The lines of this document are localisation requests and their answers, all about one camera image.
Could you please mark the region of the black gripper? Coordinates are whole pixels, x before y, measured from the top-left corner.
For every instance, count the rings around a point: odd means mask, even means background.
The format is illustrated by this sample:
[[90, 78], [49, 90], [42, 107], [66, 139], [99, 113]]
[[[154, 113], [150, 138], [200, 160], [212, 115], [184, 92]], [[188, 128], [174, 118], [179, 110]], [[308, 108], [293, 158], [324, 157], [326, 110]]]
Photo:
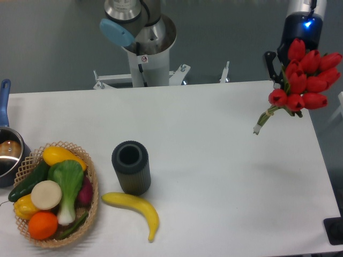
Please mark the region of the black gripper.
[[308, 18], [307, 14], [299, 12], [292, 13], [286, 18], [281, 43], [277, 48], [277, 53], [274, 51], [266, 51], [264, 53], [266, 68], [270, 79], [274, 83], [274, 88], [284, 88], [283, 73], [282, 71], [276, 73], [273, 64], [277, 54], [280, 62], [286, 66], [289, 63], [288, 50], [294, 39], [302, 40], [305, 43], [306, 49], [318, 49], [322, 27], [323, 20], [317, 15]]

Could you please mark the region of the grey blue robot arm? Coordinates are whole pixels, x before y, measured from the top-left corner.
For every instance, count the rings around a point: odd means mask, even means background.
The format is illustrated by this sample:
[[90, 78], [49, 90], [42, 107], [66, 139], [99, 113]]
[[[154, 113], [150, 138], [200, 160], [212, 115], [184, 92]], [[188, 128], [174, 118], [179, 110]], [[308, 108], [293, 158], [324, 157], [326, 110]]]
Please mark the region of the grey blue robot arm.
[[[289, 1], [281, 42], [275, 52], [263, 58], [275, 88], [284, 85], [284, 75], [276, 72], [273, 61], [289, 62], [288, 50], [294, 39], [301, 39], [309, 50], [318, 48], [325, 17], [326, 1]], [[169, 69], [169, 51], [176, 41], [176, 27], [161, 13], [160, 1], [105, 1], [106, 18], [100, 30], [113, 44], [128, 54], [134, 87], [185, 85], [190, 66]]]

